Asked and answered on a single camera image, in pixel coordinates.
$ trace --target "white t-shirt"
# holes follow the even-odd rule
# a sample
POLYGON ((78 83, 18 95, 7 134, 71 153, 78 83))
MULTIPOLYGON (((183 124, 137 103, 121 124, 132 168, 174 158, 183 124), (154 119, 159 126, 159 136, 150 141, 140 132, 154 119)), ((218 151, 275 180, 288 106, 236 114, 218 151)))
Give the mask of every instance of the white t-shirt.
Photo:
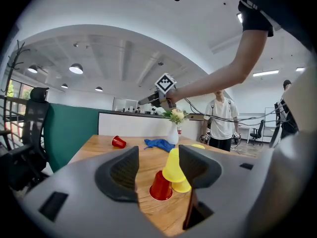
MULTIPOLYGON (((224 102, 220 102, 217 99, 208 103, 206 107, 206 114, 220 118, 231 119, 239 115, 236 105, 232 100, 230 100, 231 105, 228 102, 227 98, 224 98, 224 102)), ((209 120, 210 117, 204 116, 205 120, 209 120)), ((232 137, 232 123, 226 122, 218 119, 212 119, 210 136, 214 139, 225 140, 232 137)))

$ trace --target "blue cloth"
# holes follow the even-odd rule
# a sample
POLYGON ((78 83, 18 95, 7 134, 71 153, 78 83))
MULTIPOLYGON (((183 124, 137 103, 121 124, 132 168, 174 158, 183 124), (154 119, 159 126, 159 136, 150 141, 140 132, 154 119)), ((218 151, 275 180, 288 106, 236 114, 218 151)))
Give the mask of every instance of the blue cloth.
POLYGON ((144 142, 146 143, 147 148, 153 148, 153 147, 158 147, 160 149, 163 149, 166 152, 170 152, 173 148, 175 148, 175 145, 172 145, 168 143, 165 139, 154 139, 154 140, 149 140, 149 139, 144 139, 144 142))

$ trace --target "black t-shirt sleeve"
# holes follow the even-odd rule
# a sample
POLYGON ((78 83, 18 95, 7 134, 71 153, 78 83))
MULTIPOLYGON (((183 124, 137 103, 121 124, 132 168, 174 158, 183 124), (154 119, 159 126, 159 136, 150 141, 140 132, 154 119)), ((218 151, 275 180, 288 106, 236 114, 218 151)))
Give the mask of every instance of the black t-shirt sleeve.
POLYGON ((245 30, 263 30, 268 31, 269 37, 273 36, 273 27, 271 23, 263 16, 263 14, 255 9, 246 7, 241 1, 238 6, 242 14, 242 26, 245 30))

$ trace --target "white vase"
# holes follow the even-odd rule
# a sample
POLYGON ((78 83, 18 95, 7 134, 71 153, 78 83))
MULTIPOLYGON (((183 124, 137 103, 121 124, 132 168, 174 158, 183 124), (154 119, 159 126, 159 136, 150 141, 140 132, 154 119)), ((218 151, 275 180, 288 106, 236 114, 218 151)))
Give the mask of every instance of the white vase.
POLYGON ((167 135, 167 141, 170 144, 176 145, 178 143, 177 125, 172 122, 172 127, 167 135))

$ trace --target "floor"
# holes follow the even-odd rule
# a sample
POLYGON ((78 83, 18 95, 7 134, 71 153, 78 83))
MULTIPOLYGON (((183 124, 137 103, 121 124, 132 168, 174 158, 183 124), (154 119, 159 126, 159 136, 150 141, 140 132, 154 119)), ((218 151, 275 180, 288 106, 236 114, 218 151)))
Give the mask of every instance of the floor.
POLYGON ((235 145, 231 145, 231 152, 236 152, 248 157, 258 157, 262 151, 268 149, 268 143, 263 143, 263 145, 256 143, 253 145, 253 141, 249 141, 249 144, 247 144, 247 141, 242 139, 241 143, 236 147, 236 150, 232 149, 234 147, 235 145))

